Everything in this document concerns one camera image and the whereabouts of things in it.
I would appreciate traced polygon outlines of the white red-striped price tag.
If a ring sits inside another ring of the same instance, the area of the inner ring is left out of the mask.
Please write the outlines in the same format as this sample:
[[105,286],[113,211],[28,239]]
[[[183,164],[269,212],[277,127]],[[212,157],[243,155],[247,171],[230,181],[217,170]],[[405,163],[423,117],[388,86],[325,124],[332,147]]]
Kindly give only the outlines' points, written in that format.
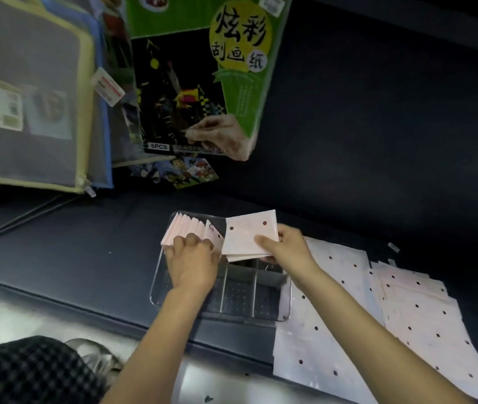
[[103,67],[98,67],[91,77],[90,84],[94,91],[108,104],[114,107],[126,95],[125,90],[108,74]]

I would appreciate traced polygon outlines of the dark colourful scratch paper pack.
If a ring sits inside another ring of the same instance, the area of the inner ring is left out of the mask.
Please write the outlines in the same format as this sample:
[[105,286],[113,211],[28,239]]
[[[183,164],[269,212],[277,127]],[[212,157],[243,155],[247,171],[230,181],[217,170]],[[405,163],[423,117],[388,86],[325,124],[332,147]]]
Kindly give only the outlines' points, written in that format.
[[148,155],[143,149],[135,96],[133,56],[123,18],[122,0],[89,2],[104,31],[106,69],[125,92],[110,116],[112,165],[124,167],[147,162]]

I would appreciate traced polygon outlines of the colourful cartoon sticker pack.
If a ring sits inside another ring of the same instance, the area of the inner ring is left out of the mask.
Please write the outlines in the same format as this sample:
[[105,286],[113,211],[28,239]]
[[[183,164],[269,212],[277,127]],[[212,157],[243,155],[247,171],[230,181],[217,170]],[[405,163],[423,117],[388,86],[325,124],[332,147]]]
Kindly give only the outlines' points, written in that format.
[[219,179],[209,162],[202,157],[179,156],[171,160],[131,165],[128,168],[131,176],[152,183],[168,183],[176,190]]

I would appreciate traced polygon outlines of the person's grey shoe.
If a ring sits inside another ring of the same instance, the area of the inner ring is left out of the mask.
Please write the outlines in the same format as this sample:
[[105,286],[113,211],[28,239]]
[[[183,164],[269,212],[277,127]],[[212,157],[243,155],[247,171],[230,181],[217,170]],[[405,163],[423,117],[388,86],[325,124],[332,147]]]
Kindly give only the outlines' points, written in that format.
[[64,342],[76,351],[88,367],[97,375],[106,377],[120,373],[121,361],[105,346],[84,338],[74,338]]

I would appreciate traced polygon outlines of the clear plastic divider tray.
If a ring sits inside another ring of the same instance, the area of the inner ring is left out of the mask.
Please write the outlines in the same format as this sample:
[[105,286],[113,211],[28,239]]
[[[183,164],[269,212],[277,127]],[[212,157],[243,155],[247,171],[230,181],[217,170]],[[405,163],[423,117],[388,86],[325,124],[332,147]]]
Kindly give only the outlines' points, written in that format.
[[[203,228],[216,229],[221,237],[225,234],[224,217],[195,212],[173,212],[166,228],[178,225],[182,216],[188,217],[188,222],[202,223]],[[149,300],[161,308],[172,287],[166,257],[161,251]],[[291,307],[291,281],[279,265],[264,263],[258,258],[230,263],[223,256],[216,282],[205,299],[200,316],[236,324],[275,327],[289,319]]]

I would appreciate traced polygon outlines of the grey mesh pouch yellow trim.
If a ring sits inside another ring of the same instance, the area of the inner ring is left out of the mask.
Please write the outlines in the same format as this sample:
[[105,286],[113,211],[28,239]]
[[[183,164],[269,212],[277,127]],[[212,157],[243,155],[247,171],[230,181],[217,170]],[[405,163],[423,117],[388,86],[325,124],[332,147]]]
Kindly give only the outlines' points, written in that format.
[[0,0],[0,80],[22,91],[24,129],[0,128],[0,185],[83,193],[94,117],[94,41],[40,0]]

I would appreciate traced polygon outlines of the person's left forearm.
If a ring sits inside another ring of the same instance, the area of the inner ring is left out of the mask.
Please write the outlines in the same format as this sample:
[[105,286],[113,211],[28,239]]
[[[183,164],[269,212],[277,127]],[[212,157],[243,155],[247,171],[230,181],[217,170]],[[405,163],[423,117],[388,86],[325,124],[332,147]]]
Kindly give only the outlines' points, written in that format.
[[168,292],[100,404],[171,404],[189,334],[210,290],[210,285],[182,284]]

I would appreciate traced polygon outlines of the person's checkered garment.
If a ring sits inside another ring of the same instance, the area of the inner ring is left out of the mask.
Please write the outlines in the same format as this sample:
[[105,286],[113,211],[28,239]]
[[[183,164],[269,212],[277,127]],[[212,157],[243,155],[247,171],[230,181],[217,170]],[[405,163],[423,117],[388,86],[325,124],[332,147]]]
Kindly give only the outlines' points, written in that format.
[[0,404],[99,404],[106,392],[105,379],[60,340],[0,344]]

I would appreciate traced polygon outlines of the green scratch paper pack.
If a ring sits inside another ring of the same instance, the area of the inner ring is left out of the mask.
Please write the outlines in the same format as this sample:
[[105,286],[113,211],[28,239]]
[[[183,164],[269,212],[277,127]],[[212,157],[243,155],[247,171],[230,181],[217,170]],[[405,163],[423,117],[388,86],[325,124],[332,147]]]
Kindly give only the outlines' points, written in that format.
[[141,142],[245,162],[293,0],[123,0]]

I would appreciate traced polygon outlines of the person's left hand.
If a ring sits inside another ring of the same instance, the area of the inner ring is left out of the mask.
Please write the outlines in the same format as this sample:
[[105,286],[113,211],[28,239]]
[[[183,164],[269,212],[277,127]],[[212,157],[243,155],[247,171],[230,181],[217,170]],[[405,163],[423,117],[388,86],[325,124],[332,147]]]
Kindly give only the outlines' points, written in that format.
[[173,289],[193,293],[202,298],[213,289],[221,258],[219,251],[214,249],[210,252],[198,246],[174,253],[168,251],[166,246],[165,255]]

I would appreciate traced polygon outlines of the white dotted packet bundle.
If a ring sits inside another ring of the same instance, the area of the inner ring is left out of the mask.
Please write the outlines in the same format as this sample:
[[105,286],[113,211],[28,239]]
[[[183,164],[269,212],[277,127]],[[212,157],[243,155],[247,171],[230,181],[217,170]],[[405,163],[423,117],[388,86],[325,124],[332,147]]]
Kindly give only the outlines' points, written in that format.
[[222,255],[229,263],[272,256],[256,244],[256,235],[279,241],[276,210],[227,217]]

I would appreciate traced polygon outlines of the grey mesh pouch blue trim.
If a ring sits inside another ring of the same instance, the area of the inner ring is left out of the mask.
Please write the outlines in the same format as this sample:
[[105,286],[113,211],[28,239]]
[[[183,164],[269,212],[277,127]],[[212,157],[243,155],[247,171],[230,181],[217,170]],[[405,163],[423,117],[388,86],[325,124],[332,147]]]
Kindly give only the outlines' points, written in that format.
[[[86,30],[94,41],[96,69],[105,66],[105,40],[100,22],[94,16],[90,0],[40,0],[45,10]],[[112,161],[108,104],[94,95],[94,119],[87,177],[97,189],[112,189]]]

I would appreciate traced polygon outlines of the person's right forearm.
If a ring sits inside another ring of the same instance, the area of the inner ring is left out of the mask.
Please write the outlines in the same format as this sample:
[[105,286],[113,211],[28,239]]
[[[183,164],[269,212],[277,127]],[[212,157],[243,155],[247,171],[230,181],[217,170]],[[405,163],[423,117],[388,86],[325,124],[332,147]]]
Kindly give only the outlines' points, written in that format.
[[475,404],[374,319],[315,262],[285,268],[378,404]]

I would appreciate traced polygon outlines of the row of pink packets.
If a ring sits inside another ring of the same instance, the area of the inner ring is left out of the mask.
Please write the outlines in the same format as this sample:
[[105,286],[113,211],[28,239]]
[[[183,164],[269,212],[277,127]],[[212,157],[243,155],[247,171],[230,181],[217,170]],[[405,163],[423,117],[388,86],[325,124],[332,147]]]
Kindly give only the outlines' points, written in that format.
[[178,212],[172,219],[166,230],[161,246],[172,246],[175,237],[186,237],[188,234],[195,234],[199,239],[208,239],[216,251],[222,251],[224,234],[222,234],[208,219],[201,217],[190,217],[185,213]]

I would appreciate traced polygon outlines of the person's right hand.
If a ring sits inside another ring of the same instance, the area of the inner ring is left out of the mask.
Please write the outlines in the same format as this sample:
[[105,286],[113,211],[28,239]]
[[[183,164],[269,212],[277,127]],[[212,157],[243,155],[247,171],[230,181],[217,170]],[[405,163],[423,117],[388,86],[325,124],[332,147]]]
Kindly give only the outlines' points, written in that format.
[[272,255],[269,259],[275,260],[297,286],[303,286],[324,275],[302,232],[286,224],[278,224],[277,227],[282,249],[278,255]]

